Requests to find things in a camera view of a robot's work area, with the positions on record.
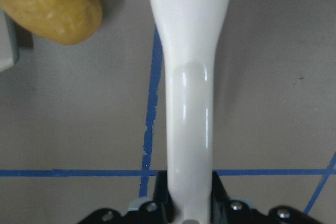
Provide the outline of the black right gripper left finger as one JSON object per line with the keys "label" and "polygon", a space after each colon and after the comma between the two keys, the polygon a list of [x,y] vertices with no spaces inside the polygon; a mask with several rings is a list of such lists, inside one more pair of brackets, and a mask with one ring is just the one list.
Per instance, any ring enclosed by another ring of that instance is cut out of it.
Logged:
{"label": "black right gripper left finger", "polygon": [[167,171],[159,171],[155,179],[153,200],[164,220],[174,220],[175,207],[168,189]]}

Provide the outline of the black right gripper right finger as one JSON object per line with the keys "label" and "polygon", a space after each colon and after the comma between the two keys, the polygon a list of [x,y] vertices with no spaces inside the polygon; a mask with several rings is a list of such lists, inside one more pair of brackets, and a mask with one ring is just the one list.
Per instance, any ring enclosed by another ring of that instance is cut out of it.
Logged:
{"label": "black right gripper right finger", "polygon": [[226,203],[229,196],[217,172],[212,172],[211,221],[227,221]]}

